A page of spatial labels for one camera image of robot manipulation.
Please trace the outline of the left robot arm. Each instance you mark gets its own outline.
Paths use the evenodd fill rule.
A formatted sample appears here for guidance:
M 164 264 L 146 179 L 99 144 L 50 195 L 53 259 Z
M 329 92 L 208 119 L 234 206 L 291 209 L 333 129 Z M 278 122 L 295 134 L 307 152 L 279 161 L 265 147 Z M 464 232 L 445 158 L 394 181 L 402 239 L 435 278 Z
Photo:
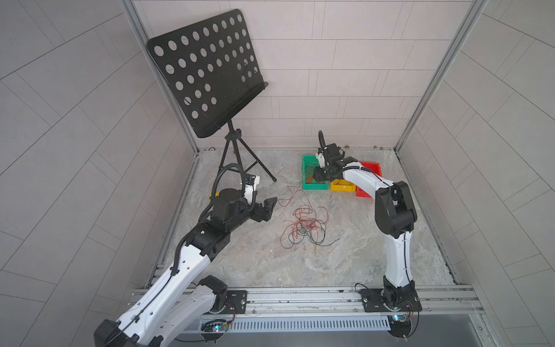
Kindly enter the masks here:
M 224 166 L 212 185 L 210 201 L 195 227 L 178 243 L 171 267 L 117 320 L 95 330 L 96 346 L 168 346 L 207 312 L 220 312 L 228 286 L 214 276 L 181 296 L 229 244 L 231 233 L 248 220 L 269 221 L 277 198 L 257 202 L 260 177 L 238 163 Z

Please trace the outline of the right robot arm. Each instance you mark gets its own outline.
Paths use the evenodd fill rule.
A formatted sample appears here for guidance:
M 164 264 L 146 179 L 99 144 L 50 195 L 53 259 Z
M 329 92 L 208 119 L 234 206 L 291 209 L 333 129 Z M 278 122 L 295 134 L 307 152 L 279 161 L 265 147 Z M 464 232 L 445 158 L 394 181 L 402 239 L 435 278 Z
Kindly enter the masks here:
M 322 131 L 318 131 L 318 139 L 319 166 L 314 169 L 313 178 L 318 182 L 345 179 L 374 200 L 374 220 L 385 237 L 386 271 L 382 293 L 385 308 L 420 311 L 410 270 L 410 240 L 418 216 L 408 184 L 385 179 L 355 158 L 347 157 L 341 147 L 325 142 Z

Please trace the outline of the yellow plastic bin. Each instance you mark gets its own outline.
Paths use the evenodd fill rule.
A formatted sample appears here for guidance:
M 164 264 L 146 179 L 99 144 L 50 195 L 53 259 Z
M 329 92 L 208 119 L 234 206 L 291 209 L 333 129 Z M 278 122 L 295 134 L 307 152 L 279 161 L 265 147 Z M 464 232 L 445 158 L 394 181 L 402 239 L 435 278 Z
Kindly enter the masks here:
M 334 192 L 355 192 L 356 185 L 345 179 L 336 179 L 331 182 L 330 189 Z

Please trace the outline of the green plastic bin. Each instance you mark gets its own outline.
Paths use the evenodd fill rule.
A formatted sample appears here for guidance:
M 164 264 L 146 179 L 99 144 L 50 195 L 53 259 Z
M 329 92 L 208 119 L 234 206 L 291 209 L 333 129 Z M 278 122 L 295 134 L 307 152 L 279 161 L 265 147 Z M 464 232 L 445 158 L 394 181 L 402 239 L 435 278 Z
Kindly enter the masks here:
M 303 190 L 328 190 L 328 182 L 316 182 L 313 179 L 314 168 L 318 167 L 319 163 L 316 156 L 303 155 L 302 156 L 302 189 Z

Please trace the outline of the red plastic bin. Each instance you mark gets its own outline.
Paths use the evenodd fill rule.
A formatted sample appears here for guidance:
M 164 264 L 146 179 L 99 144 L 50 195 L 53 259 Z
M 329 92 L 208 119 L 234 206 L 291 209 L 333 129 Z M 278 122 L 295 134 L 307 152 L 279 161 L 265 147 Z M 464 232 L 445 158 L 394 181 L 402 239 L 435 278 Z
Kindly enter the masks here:
M 367 162 L 367 161 L 360 161 L 359 163 L 361 164 L 361 166 L 367 169 L 366 171 L 362 171 L 366 179 L 364 183 L 365 187 L 369 185 L 368 179 L 370 179 L 370 182 L 373 184 L 376 184 L 377 182 L 379 182 L 379 180 L 377 179 L 377 176 L 382 176 L 382 168 L 379 163 Z M 370 192 L 367 192 L 362 186 L 356 184 L 356 196 L 359 198 L 374 199 L 375 191 L 376 191 L 375 187 L 370 193 Z

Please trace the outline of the left green circuit board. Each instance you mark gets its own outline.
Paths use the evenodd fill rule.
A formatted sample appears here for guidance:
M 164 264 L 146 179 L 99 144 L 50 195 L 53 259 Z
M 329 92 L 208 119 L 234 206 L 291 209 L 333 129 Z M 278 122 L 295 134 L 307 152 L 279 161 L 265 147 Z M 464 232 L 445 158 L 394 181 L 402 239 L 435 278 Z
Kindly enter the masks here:
M 200 330 L 202 333 L 225 333 L 231 327 L 232 323 L 233 322 L 230 320 L 211 320 L 204 323 Z

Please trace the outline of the green circuit board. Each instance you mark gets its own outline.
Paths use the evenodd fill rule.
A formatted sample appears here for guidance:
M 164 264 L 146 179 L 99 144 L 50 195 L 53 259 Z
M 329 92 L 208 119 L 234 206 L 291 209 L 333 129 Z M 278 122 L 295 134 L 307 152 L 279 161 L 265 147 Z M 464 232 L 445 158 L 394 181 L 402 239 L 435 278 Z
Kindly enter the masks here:
M 390 330 L 388 333 L 395 338 L 405 339 L 409 337 L 412 331 L 412 322 L 407 315 L 391 315 L 388 316 Z
M 211 320 L 204 323 L 200 330 L 202 333 L 225 333 L 231 327 L 232 323 L 233 322 L 230 320 Z

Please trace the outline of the black perforated music stand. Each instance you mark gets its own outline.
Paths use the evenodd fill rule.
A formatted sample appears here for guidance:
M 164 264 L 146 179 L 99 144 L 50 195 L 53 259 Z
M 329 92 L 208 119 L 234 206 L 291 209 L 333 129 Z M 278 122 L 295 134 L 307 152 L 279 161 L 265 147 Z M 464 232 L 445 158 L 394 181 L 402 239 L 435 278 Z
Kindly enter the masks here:
M 228 127 L 226 144 L 238 150 L 232 120 L 268 86 L 241 10 L 151 38 L 146 49 L 196 137 Z

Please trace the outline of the right green circuit board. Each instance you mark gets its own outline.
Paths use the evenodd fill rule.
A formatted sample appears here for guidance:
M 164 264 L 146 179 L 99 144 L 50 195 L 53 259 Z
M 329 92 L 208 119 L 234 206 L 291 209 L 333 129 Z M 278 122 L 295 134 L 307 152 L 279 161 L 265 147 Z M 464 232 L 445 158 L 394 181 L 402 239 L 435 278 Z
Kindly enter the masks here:
M 412 322 L 407 315 L 391 315 L 388 316 L 390 330 L 388 333 L 395 338 L 405 339 L 409 337 L 412 331 Z

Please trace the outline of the aluminium mounting rail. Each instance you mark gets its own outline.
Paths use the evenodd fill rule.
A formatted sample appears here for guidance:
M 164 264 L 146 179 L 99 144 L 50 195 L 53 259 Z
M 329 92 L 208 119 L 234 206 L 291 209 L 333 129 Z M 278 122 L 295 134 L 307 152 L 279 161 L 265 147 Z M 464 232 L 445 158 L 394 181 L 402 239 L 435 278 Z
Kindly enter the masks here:
M 484 305 L 472 286 L 421 286 L 417 295 L 422 311 L 412 312 L 364 312 L 361 296 L 357 289 L 363 285 L 351 287 L 287 287 L 287 288 L 229 288 L 248 291 L 246 312 L 242 315 L 211 315 L 209 311 L 219 310 L 224 299 L 215 298 L 212 307 L 203 316 L 214 318 L 286 318 L 286 317 L 358 317 L 407 315 L 411 322 L 427 315 L 479 315 L 484 314 Z M 380 289 L 370 286 L 367 289 Z

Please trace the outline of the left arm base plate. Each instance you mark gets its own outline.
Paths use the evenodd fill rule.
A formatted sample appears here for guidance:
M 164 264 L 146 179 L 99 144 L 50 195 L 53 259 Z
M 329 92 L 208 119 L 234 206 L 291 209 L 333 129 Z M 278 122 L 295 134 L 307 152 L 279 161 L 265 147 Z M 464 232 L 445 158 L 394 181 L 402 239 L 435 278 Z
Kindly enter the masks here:
M 223 306 L 219 310 L 211 310 L 211 315 L 232 315 L 233 313 L 244 314 L 246 312 L 248 291 L 231 290 L 227 291 Z

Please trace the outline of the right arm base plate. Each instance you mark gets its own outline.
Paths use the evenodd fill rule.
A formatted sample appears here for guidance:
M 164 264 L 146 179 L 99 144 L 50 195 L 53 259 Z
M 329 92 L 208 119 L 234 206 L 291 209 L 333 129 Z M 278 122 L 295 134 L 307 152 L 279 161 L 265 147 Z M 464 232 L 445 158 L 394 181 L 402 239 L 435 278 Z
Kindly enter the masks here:
M 395 298 L 393 295 L 386 294 L 384 289 L 357 289 L 361 296 L 364 312 L 420 312 L 422 305 L 415 292 L 409 293 L 406 297 Z

